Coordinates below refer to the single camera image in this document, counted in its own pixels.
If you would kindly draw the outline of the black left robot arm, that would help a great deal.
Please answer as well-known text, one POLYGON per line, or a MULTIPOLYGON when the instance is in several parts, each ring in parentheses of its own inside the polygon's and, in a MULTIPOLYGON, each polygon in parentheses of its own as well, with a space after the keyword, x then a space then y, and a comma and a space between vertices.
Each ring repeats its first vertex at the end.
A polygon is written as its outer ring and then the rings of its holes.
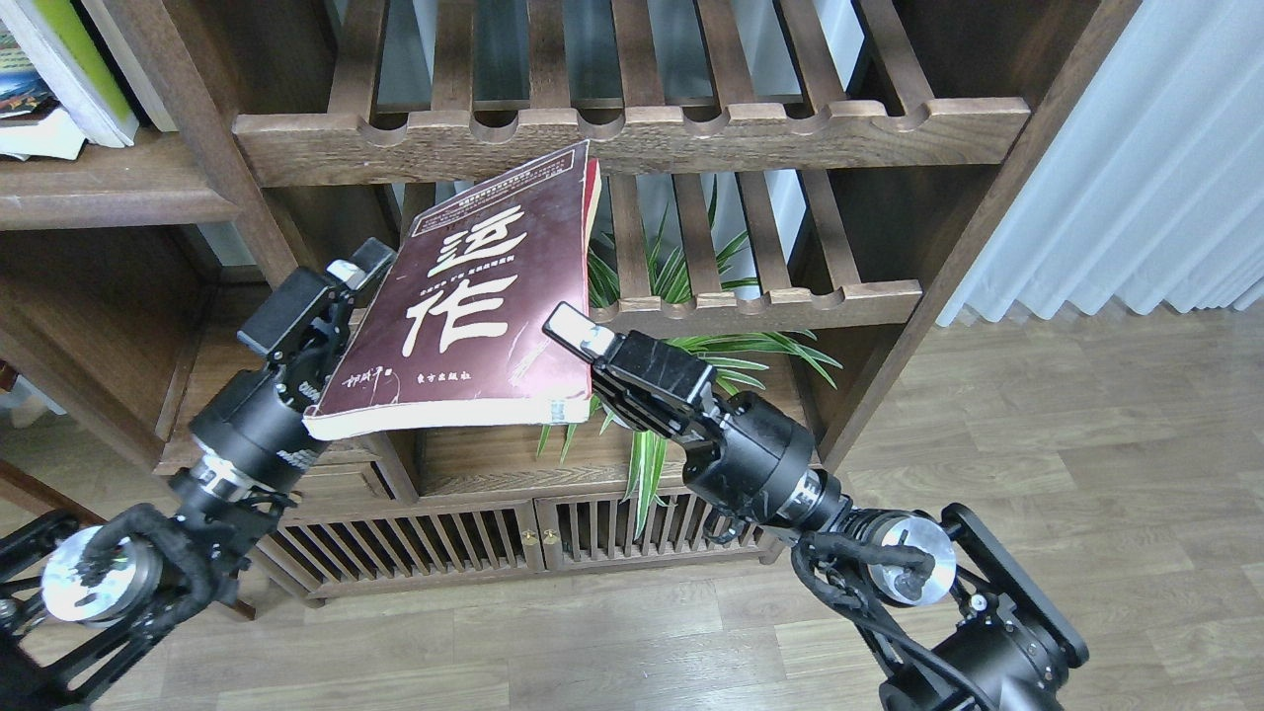
POLYGON ((262 357, 209 401, 201 448, 171 479, 172 516, 138 504, 99 526, 46 512, 3 540, 3 707, 86 710, 179 624, 231 603, 248 555, 292 509, 326 450, 305 428, 351 337, 351 314, 394 250, 362 243, 324 272, 296 269, 239 330, 262 357))

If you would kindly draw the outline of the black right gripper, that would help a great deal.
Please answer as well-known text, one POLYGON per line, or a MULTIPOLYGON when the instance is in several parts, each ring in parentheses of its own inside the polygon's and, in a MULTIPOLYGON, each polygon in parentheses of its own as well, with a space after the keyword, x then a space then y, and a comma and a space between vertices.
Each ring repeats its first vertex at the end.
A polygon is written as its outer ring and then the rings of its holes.
POLYGON ((795 534, 836 530, 852 512, 838 479, 811 467, 811 433, 752 391, 715 395, 715 369, 696 356, 636 330, 623 337, 568 302, 542 330, 592 366, 600 400, 624 423, 678 442, 683 483, 718 512, 795 534))

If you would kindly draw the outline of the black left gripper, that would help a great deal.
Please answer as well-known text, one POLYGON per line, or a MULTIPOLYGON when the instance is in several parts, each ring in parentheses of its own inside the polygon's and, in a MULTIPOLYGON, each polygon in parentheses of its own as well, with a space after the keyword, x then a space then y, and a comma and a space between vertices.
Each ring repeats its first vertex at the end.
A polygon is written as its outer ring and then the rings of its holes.
POLYGON ((262 357, 240 369, 191 423, 202 450, 169 482, 185 506, 220 514, 229 506, 293 506, 289 491, 327 448, 303 423, 348 345, 356 297, 373 294, 397 252, 367 238, 326 271, 296 269, 238 331, 262 357))

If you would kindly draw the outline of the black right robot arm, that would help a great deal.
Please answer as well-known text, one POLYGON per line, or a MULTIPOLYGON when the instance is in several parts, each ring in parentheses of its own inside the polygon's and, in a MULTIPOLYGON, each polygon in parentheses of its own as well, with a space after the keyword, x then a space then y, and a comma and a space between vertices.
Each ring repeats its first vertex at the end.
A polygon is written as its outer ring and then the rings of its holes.
POLYGON ((814 463, 811 433, 714 369, 560 304, 544 330, 592 369, 600 400, 678 442, 683 483, 728 525, 774 534, 800 584, 856 628, 884 673, 885 710, 1058 710, 1086 639, 980 515, 862 509, 814 463))

